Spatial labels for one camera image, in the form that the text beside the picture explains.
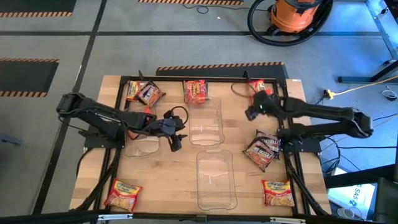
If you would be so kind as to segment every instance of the vacuum hose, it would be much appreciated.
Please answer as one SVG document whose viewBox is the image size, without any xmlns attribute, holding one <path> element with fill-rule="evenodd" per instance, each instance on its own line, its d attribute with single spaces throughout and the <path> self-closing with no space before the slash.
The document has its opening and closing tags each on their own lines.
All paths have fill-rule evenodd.
<svg viewBox="0 0 398 224">
<path fill-rule="evenodd" d="M 261 43 L 273 45 L 273 46 L 279 46 L 279 47 L 287 47 L 287 46 L 293 46 L 296 44 L 300 44 L 300 43 L 308 40 L 312 36 L 314 36 L 325 24 L 326 20 L 328 19 L 329 15 L 330 15 L 331 8 L 333 6 L 333 0 L 324 0 L 320 4 L 320 7 L 318 8 L 317 12 L 315 13 L 312 23 L 309 25 L 309 27 L 313 28 L 311 31 L 308 32 L 307 29 L 301 31 L 302 34 L 298 33 L 298 35 L 300 37 L 296 40 L 278 41 L 278 40 L 270 40 L 270 39 L 264 38 L 256 30 L 254 30 L 253 14 L 261 2 L 263 2 L 263 0 L 256 0 L 253 3 L 253 5 L 250 7 L 249 14 L 248 14 L 249 31 L 253 35 L 253 37 L 255 37 Z"/>
</svg>

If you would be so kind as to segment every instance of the floor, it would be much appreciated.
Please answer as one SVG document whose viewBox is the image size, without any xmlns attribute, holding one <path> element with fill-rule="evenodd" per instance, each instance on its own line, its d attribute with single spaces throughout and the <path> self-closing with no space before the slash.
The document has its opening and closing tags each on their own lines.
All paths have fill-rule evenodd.
<svg viewBox="0 0 398 224">
<path fill-rule="evenodd" d="M 250 7 L 252 2 L 245 1 L 244 7 Z M 261 7 L 264 9 L 272 2 L 265 0 Z M 77 34 L 0 38 L 0 57 L 60 59 L 47 97 L 0 98 L 0 133 L 24 141 L 19 147 L 0 144 L 0 216 L 25 215 L 34 205 L 60 127 L 55 107 L 61 95 L 73 88 L 89 42 L 89 36 L 79 32 L 93 29 L 100 4 L 101 0 L 78 0 L 73 15 L 64 18 L 0 18 L 0 31 L 75 31 Z M 203 15 L 178 4 L 108 0 L 99 31 L 247 31 L 246 16 L 247 10 L 210 8 Z M 268 20 L 264 13 L 256 13 L 255 20 L 258 30 L 266 29 Z M 377 32 L 377 27 L 365 3 L 336 2 L 321 31 Z M 372 75 L 390 58 L 380 36 L 314 37 L 293 47 L 273 47 L 244 35 L 102 35 L 95 39 L 80 91 L 96 98 L 103 75 L 137 75 L 138 69 L 145 75 L 154 75 L 159 66 L 283 61 L 290 78 L 302 79 L 307 101 L 313 102 L 324 89 L 337 92 L 359 86 L 339 84 L 337 76 Z M 398 86 L 390 87 L 398 92 Z M 396 113 L 397 102 L 386 100 L 381 95 L 383 90 L 386 85 L 372 86 L 325 100 L 323 104 L 352 106 L 372 118 Z M 313 123 L 322 122 L 325 121 L 313 119 Z M 79 121 L 72 124 L 86 127 Z M 346 138 L 339 145 L 394 146 L 397 126 L 398 119 L 393 119 L 375 127 L 369 139 Z M 329 144 L 322 142 L 322 148 Z M 69 129 L 44 213 L 68 210 L 82 145 L 83 138 L 76 130 Z M 342 154 L 360 169 L 395 162 L 395 149 L 344 149 Z M 322 161 L 335 156 L 336 148 L 329 147 L 322 153 Z M 356 170 L 345 159 L 340 164 L 346 170 Z"/>
</svg>

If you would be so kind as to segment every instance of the wooden table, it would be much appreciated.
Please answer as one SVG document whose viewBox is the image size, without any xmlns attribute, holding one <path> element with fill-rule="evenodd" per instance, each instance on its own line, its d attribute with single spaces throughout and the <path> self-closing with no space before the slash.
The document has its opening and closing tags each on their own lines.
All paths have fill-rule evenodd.
<svg viewBox="0 0 398 224">
<path fill-rule="evenodd" d="M 105 76 L 98 96 L 98 102 L 114 106 L 119 88 L 120 76 Z M 155 82 L 166 95 L 156 106 L 158 117 L 174 106 L 185 106 L 181 82 Z M 197 203 L 197 153 L 202 149 L 193 147 L 189 138 L 182 141 L 183 148 L 171 152 L 166 138 L 160 139 L 160 152 L 145 158 L 126 157 L 122 151 L 117 179 L 127 184 L 143 186 L 139 194 L 136 213 L 164 214 L 215 214 L 215 215 L 277 215 L 290 216 L 290 207 L 264 206 L 261 180 L 286 180 L 286 170 L 281 155 L 274 159 L 266 172 L 262 172 L 252 163 L 242 150 L 255 137 L 255 130 L 275 134 L 277 120 L 273 117 L 258 116 L 255 121 L 248 121 L 244 110 L 249 105 L 247 98 L 236 96 L 230 89 L 230 83 L 209 82 L 209 97 L 221 100 L 223 131 L 225 140 L 218 149 L 228 150 L 233 154 L 233 174 L 238 205 L 231 210 L 203 211 Z M 235 85 L 238 92 L 245 93 L 244 85 Z M 305 99 L 302 82 L 287 80 L 289 96 Z M 124 108 L 124 88 L 122 105 Z M 294 119 L 295 123 L 310 124 L 309 118 Z M 189 122 L 179 134 L 189 134 Z M 98 182 L 103 162 L 104 149 L 93 149 L 81 162 L 70 208 L 79 206 Z M 317 202 L 330 213 L 329 201 L 323 181 L 320 161 L 313 153 L 300 153 L 305 184 Z M 109 184 L 103 190 L 101 208 L 106 199 Z M 299 212 L 303 211 L 300 191 L 296 186 Z M 123 212 L 112 208 L 113 212 Z"/>
</svg>

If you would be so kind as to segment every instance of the transparent plastic tray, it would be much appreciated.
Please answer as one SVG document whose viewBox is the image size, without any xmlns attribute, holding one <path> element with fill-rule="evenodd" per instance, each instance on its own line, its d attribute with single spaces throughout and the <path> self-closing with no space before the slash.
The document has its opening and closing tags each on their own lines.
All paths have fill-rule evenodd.
<svg viewBox="0 0 398 224">
<path fill-rule="evenodd" d="M 198 206 L 202 210 L 233 209 L 235 194 L 232 153 L 206 150 L 197 154 Z"/>
<path fill-rule="evenodd" d="M 130 102 L 129 111 L 144 112 L 146 105 L 140 102 Z M 151 108 L 153 114 L 156 114 L 156 105 Z M 127 134 L 126 147 L 124 155 L 128 157 L 142 157 L 155 154 L 159 150 L 159 138 L 156 136 L 140 135 L 132 140 Z"/>
<path fill-rule="evenodd" d="M 217 147 L 224 141 L 221 100 L 207 98 L 205 103 L 189 102 L 190 142 L 198 147 Z"/>
</svg>

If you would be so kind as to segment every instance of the yellow extension cord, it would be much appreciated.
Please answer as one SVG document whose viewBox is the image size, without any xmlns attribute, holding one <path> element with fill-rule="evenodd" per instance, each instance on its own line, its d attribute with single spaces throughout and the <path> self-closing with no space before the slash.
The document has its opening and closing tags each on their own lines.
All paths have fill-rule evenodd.
<svg viewBox="0 0 398 224">
<path fill-rule="evenodd" d="M 388 78 L 388 79 L 385 79 L 385 80 L 383 80 L 383 81 L 379 81 L 379 82 L 376 82 L 376 83 L 370 83 L 370 84 L 367 84 L 367 85 L 363 85 L 363 86 L 360 86 L 360 87 L 357 87 L 357 88 L 352 88 L 352 89 L 350 89 L 350 90 L 342 91 L 342 92 L 340 92 L 340 93 L 333 93 L 333 92 L 330 91 L 330 90 L 327 90 L 327 92 L 328 92 L 328 95 L 329 95 L 330 100 L 332 100 L 335 96 L 342 95 L 342 94 L 345 94 L 345 93 L 348 93 L 348 92 L 351 92 L 351 91 L 354 91 L 354 90 L 358 90 L 358 89 L 360 89 L 360 88 L 365 88 L 365 87 L 368 87 L 368 86 L 372 86 L 372 85 L 377 85 L 377 84 L 380 84 L 380 83 L 384 83 L 384 82 L 386 82 L 386 81 L 389 81 L 389 80 L 392 80 L 392 79 L 395 79 L 395 78 L 398 78 L 398 76 L 394 76 L 394 77 L 391 77 L 391 78 Z"/>
</svg>

